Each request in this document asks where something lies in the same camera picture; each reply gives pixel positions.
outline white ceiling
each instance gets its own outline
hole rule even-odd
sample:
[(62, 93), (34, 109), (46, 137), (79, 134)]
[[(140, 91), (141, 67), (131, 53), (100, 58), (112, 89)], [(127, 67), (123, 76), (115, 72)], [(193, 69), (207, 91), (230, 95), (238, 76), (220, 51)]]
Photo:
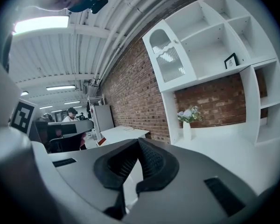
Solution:
[[(69, 15), (68, 28), (53, 28), (15, 35), (10, 54), (9, 74), (13, 81), (29, 95), (22, 98), (40, 107), (52, 105), (44, 112), (86, 105), (87, 96), (82, 85), (103, 73), (116, 48), (132, 38), (135, 27), (160, 0), (109, 0), (98, 13), (89, 10), (69, 14), (68, 10), (50, 12), (27, 8), (19, 21), (48, 15)], [(47, 91), (48, 86), (74, 84), (75, 90)], [(96, 86), (89, 88), (94, 96)], [(81, 104), (64, 105), (80, 100)]]

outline fluorescent light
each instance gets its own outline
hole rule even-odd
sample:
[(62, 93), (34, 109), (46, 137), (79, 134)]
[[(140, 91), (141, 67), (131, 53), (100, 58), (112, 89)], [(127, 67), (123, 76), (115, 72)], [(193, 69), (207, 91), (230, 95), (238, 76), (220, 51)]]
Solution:
[(18, 22), (14, 27), (14, 35), (46, 28), (67, 28), (68, 24), (68, 16), (49, 16), (32, 18)]
[(29, 94), (28, 91), (23, 91), (21, 96), (28, 95), (28, 94)]
[(39, 109), (42, 110), (42, 109), (46, 109), (46, 108), (52, 108), (52, 106), (46, 106), (46, 107), (42, 107), (42, 108), (39, 108)]
[(64, 103), (64, 104), (69, 105), (69, 104), (75, 104), (75, 103), (80, 103), (80, 101), (67, 102), (67, 103)]
[(76, 87), (74, 85), (62, 85), (62, 86), (47, 87), (47, 90), (54, 91), (54, 90), (75, 89), (75, 88)]

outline photo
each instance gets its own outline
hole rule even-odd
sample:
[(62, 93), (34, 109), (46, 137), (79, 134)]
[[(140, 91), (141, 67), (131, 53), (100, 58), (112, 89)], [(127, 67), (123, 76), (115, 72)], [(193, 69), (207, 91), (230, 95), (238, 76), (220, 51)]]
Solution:
[(233, 53), (230, 57), (225, 60), (225, 68), (232, 69), (238, 65), (237, 57), (235, 53)]

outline vase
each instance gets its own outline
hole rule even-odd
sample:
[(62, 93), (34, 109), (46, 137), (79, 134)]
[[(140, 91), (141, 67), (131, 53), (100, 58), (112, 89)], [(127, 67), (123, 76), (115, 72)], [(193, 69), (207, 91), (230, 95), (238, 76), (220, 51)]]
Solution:
[(183, 139), (185, 141), (191, 141), (192, 140), (192, 132), (191, 132), (191, 125), (190, 123), (183, 122), (182, 125), (182, 130), (183, 130)]

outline white refrigerator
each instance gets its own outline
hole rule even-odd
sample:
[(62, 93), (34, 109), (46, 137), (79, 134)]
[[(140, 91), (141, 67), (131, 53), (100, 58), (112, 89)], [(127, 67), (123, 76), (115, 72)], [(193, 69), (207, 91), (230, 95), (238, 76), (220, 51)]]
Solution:
[(91, 105), (90, 112), (98, 140), (102, 139), (101, 132), (114, 128), (109, 105)]

